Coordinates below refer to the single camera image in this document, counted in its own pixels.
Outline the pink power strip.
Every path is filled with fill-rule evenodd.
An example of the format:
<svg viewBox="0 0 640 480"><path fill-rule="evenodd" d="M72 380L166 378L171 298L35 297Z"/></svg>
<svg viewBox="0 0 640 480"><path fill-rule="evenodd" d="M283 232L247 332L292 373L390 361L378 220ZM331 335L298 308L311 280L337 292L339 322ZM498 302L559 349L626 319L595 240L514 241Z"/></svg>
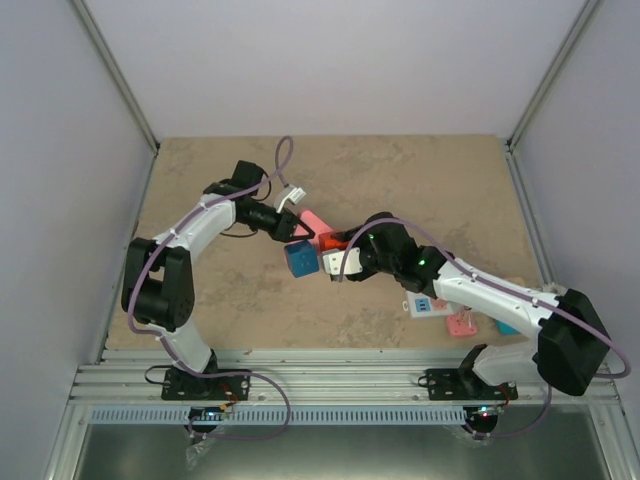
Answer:
<svg viewBox="0 0 640 480"><path fill-rule="evenodd" d="M302 210L299 214L299 218L309 226L315 236L310 240L310 243L316 248L319 248L319 236L324 233L332 232L333 228L330 227L326 222L324 222L318 215L313 213L311 210L306 209Z"/></svg>

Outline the red cube socket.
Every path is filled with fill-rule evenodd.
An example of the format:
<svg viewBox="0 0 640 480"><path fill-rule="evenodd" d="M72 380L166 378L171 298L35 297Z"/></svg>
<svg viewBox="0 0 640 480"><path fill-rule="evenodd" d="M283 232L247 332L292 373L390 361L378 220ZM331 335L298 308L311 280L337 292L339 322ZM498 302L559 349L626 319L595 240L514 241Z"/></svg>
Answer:
<svg viewBox="0 0 640 480"><path fill-rule="evenodd" d="M345 238L343 232L324 232L318 236L318 247L320 252L330 250L345 250L349 240Z"/></svg>

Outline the blue cube socket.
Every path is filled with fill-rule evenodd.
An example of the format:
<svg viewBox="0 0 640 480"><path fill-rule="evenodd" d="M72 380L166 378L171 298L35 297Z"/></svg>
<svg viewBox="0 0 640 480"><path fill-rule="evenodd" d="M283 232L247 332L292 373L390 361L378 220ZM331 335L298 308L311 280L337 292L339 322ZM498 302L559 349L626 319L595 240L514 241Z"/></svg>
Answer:
<svg viewBox="0 0 640 480"><path fill-rule="evenodd" d="M284 247L285 259L294 278L301 278L319 271L315 247L309 241L300 241Z"/></svg>

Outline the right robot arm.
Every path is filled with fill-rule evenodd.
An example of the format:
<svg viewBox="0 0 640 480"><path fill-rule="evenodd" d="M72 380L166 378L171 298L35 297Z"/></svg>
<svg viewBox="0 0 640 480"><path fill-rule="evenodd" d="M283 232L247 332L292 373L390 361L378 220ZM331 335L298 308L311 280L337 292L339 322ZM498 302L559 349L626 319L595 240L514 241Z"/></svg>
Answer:
<svg viewBox="0 0 640 480"><path fill-rule="evenodd" d="M362 282L387 274L414 294L468 307L524 336L507 346L477 345L458 376L471 399L503 383L542 380L570 396L581 396L605 360L611 341L591 300L568 289L550 293L487 274L437 242L418 244L412 225L380 212L360 227L336 233L340 247L322 253L334 280Z"/></svg>

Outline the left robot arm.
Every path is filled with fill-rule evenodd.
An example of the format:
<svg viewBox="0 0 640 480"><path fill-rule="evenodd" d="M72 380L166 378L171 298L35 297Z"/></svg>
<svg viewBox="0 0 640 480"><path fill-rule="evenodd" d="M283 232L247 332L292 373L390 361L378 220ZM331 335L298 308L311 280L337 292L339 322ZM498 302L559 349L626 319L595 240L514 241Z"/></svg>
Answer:
<svg viewBox="0 0 640 480"><path fill-rule="evenodd" d="M257 200L257 191L269 183L262 167L240 161L230 178L208 186L196 206L174 226L129 244L121 305L130 329L160 341L172 360L162 383L165 400L225 395L217 356L193 318L193 265L204 249L237 223L284 244L315 236L289 209Z"/></svg>

